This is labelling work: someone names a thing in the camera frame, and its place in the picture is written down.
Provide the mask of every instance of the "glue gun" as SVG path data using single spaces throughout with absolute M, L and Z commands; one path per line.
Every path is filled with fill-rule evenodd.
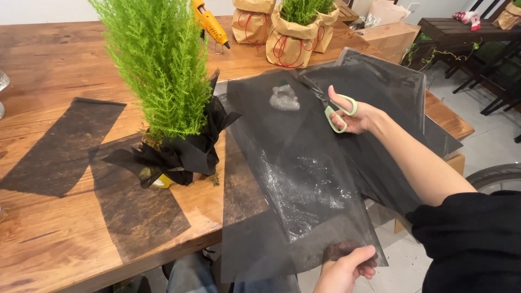
M 204 29 L 206 29 L 217 43 L 229 49 L 230 44 L 228 44 L 228 38 L 224 29 L 217 22 L 212 12 L 204 8 L 203 0 L 193 0 L 192 4 L 194 6 L 195 20 L 199 21 L 201 27 L 203 27 L 201 37 L 204 39 Z

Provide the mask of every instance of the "green scissors handle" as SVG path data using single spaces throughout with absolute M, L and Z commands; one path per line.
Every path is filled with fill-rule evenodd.
M 356 101 L 353 99 L 353 98 L 350 98 L 348 96 L 345 96 L 345 95 L 341 95 L 339 94 L 338 96 L 350 101 L 352 104 L 353 104 L 353 110 L 351 112 L 348 112 L 346 109 L 342 108 L 340 105 L 338 105 L 337 103 L 331 101 L 331 103 L 333 103 L 335 106 L 338 107 L 338 109 L 340 109 L 342 112 L 344 112 L 346 115 L 348 116 L 353 116 L 356 114 L 356 110 L 358 110 L 358 104 L 356 103 Z M 346 129 L 348 128 L 348 124 L 340 117 L 340 115 L 337 114 L 337 112 L 335 112 L 333 110 L 333 108 L 331 108 L 331 106 L 327 106 L 326 110 L 324 111 L 324 113 L 326 113 L 326 117 L 329 121 L 329 125 L 331 125 L 331 128 L 333 128 L 333 130 L 336 132 L 336 133 L 344 133 L 346 131 Z M 341 130 L 338 130 L 337 127 L 334 125 L 333 121 L 331 120 L 331 118 L 329 117 L 329 115 L 331 113 L 334 113 L 336 115 L 336 117 L 338 118 L 338 120 L 340 121 L 343 121 L 344 122 L 344 128 L 341 129 Z

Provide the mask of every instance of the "scissors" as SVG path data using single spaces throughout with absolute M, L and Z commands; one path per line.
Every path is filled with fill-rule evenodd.
M 344 121 L 344 119 L 342 119 L 340 117 L 340 115 L 337 114 L 337 112 L 335 112 L 333 110 L 333 108 L 331 108 L 331 106 L 329 105 L 329 102 L 333 103 L 335 106 L 338 107 L 338 109 L 340 109 L 342 112 L 344 112 L 346 115 L 348 116 L 353 116 L 356 114 L 356 110 L 358 109 L 358 104 L 356 103 L 356 101 L 351 98 L 351 97 L 348 97 L 348 96 L 345 96 L 345 95 L 341 95 L 339 94 L 338 96 L 350 101 L 351 103 L 353 103 L 353 110 L 351 112 L 348 112 L 346 109 L 342 108 L 339 104 L 333 102 L 329 96 L 327 94 L 324 94 L 324 92 L 316 85 L 314 84 L 311 79 L 309 79 L 307 76 L 303 76 L 303 79 L 300 79 L 300 81 L 305 84 L 306 86 L 308 86 L 310 89 L 312 89 L 316 94 L 317 94 L 317 98 L 319 98 L 321 101 L 322 101 L 322 105 L 324 106 L 324 108 L 326 109 L 324 111 L 324 113 L 326 114 L 326 117 L 327 117 L 327 120 L 329 121 L 329 125 L 331 125 L 331 128 L 333 128 L 333 130 L 336 132 L 336 133 L 344 133 L 345 130 L 348 128 L 348 124 Z M 331 113 L 334 113 L 336 115 L 336 117 L 338 118 L 338 120 L 344 122 L 344 128 L 341 129 L 341 130 L 338 130 L 337 127 L 334 125 L 333 121 L 331 120 L 331 118 L 329 117 L 329 115 Z

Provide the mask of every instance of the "hand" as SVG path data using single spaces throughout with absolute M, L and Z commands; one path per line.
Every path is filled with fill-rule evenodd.
M 333 86 L 329 86 L 329 98 L 339 104 L 342 108 L 346 109 L 348 112 L 351 112 L 353 110 L 353 103 L 350 101 L 340 97 L 337 95 L 337 93 L 334 92 Z M 336 113 L 340 115 L 340 117 L 347 123 L 348 127 L 345 130 L 345 132 L 360 134 L 363 132 L 366 132 L 370 129 L 373 122 L 373 116 L 377 115 L 380 110 L 376 109 L 375 107 L 362 103 L 357 102 L 358 109 L 356 110 L 356 114 L 353 116 L 349 116 L 346 113 L 344 113 L 341 110 L 338 110 Z M 334 113 L 331 113 L 329 115 L 329 118 L 333 121 L 333 123 L 336 125 L 338 129 L 344 128 L 344 121 L 339 120 Z
M 356 241 L 328 247 L 313 293 L 352 293 L 358 277 L 371 279 L 376 274 L 375 252 L 374 246 L 359 247 Z

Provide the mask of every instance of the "red string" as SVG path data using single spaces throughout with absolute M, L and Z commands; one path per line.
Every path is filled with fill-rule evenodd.
M 248 20 L 246 21 L 246 23 L 242 26 L 241 25 L 241 16 L 244 12 L 241 12 L 241 14 L 239 15 L 239 19 L 237 20 L 237 24 L 239 25 L 239 27 L 241 28 L 244 28 L 244 36 L 246 37 L 246 40 L 250 43 L 250 44 L 255 44 L 255 47 L 258 49 L 260 47 L 262 47 L 262 45 L 264 44 L 265 40 L 266 40 L 266 37 L 268 36 L 268 24 L 271 24 L 271 22 L 268 22 L 268 18 L 266 17 L 266 14 L 262 14 L 263 17 L 264 17 L 264 37 L 262 39 L 262 42 L 261 44 L 259 45 L 257 43 L 257 41 L 255 42 L 252 42 L 250 40 L 248 40 L 248 23 L 250 22 L 250 19 L 252 19 L 252 16 L 256 13 L 256 12 L 250 12 L 250 16 L 248 16 Z
M 322 29 L 322 38 L 320 38 L 320 29 Z M 318 43 L 320 43 L 320 41 L 322 41 L 324 39 L 325 34 L 326 34 L 326 28 L 324 28 L 324 26 L 320 26 L 318 28 L 318 34 L 317 34 L 317 45 L 315 46 L 314 49 L 316 49 L 318 47 Z
M 282 43 L 280 43 L 280 47 L 279 47 L 279 55 L 275 54 L 275 47 L 277 46 L 277 44 L 280 42 L 280 39 L 282 39 L 283 37 L 286 37 L 284 38 L 284 41 L 282 41 Z M 300 59 L 300 56 L 302 55 L 302 48 L 304 48 L 304 50 L 306 51 L 312 51 L 313 50 L 313 41 L 312 40 L 309 40 L 311 42 L 311 48 L 308 50 L 306 49 L 306 46 L 304 45 L 304 41 L 303 40 L 300 40 L 300 51 L 299 51 L 299 56 L 296 58 L 295 62 L 289 64 L 289 65 L 285 65 L 282 63 L 282 61 L 280 60 L 280 57 L 282 57 L 282 55 L 284 54 L 284 51 L 286 50 L 286 40 L 288 39 L 288 36 L 287 35 L 281 35 L 280 38 L 277 40 L 277 42 L 275 43 L 275 46 L 273 46 L 273 56 L 275 56 L 275 58 L 279 59 L 279 62 L 280 64 L 277 64 L 275 63 L 276 65 L 280 65 L 280 66 L 284 66 L 284 67 L 288 67 L 288 68 L 299 68 L 301 67 L 304 62 L 302 62 L 300 65 L 298 66 L 292 66 L 293 64 L 295 64 L 299 59 Z

